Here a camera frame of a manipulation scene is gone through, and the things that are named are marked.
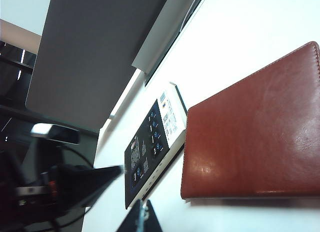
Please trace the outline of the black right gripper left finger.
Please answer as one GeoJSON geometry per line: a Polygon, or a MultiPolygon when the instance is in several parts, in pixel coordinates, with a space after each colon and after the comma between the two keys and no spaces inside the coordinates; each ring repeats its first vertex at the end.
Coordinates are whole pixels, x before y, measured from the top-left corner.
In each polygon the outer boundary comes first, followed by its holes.
{"type": "Polygon", "coordinates": [[[143,203],[137,200],[116,232],[143,231],[143,203]]]}

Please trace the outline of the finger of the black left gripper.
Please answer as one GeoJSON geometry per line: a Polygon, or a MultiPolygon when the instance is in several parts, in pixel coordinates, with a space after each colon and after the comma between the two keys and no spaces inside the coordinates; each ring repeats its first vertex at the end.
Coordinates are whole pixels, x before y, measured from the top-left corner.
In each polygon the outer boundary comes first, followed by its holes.
{"type": "Polygon", "coordinates": [[[57,209],[61,213],[92,206],[106,188],[123,173],[122,166],[90,169],[57,166],[57,209]]]}

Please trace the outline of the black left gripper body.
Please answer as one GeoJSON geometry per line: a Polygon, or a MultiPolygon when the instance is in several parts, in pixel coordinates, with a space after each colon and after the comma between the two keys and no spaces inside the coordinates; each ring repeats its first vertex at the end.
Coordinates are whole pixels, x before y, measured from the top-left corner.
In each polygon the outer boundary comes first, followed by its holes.
{"type": "Polygon", "coordinates": [[[14,188],[14,209],[17,212],[52,211],[61,212],[61,186],[59,176],[62,166],[53,166],[41,173],[40,178],[30,184],[14,188]]]}

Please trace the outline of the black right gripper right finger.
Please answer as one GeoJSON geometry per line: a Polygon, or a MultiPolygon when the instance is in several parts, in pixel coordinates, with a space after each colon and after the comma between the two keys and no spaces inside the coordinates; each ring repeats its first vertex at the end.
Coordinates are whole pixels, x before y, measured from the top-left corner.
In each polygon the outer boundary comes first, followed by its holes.
{"type": "Polygon", "coordinates": [[[143,219],[144,232],[163,232],[150,200],[146,202],[143,219]]]}

